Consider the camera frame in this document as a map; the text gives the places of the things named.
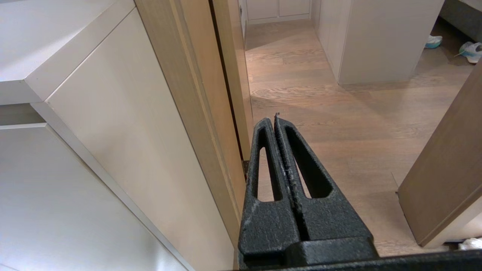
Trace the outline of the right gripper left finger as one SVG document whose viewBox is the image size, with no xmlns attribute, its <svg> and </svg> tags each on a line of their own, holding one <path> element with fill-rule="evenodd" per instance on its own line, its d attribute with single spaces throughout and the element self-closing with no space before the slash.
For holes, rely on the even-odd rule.
<svg viewBox="0 0 482 271">
<path fill-rule="evenodd" d="M 267 155 L 274 201 L 258 198 L 260 152 Z M 247 170 L 246 195 L 239 234 L 239 268 L 270 269 L 288 264 L 287 248 L 300 241 L 290 190 L 272 122 L 260 120 L 254 128 Z"/>
</svg>

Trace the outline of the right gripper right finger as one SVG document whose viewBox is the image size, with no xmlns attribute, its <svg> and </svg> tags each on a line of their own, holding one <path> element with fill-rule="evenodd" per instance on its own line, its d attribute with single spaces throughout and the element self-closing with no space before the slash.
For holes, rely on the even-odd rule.
<svg viewBox="0 0 482 271">
<path fill-rule="evenodd" d="M 276 116 L 275 134 L 300 234 L 285 250 L 286 264 L 378 259 L 372 233 L 295 125 Z"/>
</svg>

